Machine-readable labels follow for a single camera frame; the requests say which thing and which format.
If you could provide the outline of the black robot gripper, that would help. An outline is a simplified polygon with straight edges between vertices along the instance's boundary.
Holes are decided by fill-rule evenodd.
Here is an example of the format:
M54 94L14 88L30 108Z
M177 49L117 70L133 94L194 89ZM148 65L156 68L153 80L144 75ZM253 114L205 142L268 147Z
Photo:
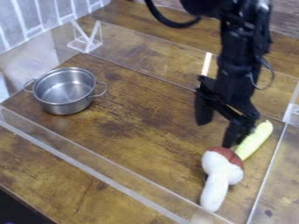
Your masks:
M217 57L217 75L212 79L200 75L200 86L194 93L194 120L198 126L210 122L217 111L228 119L221 146L240 144L254 128L260 117L250 97L257 86L257 76L262 65L262 50L250 38L228 38L221 41Z

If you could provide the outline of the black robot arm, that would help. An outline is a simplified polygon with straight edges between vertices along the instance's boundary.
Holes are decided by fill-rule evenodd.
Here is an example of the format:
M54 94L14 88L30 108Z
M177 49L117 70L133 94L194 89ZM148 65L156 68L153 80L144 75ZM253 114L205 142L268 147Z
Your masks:
M212 12L220 20L217 76L197 77L194 118L198 125L209 123L214 113L226 118L221 145L228 148L250 133L260 117L250 96L261 88L260 69L270 67L264 54L272 44L272 4L265 0L190 0L182 6L190 14L200 16Z

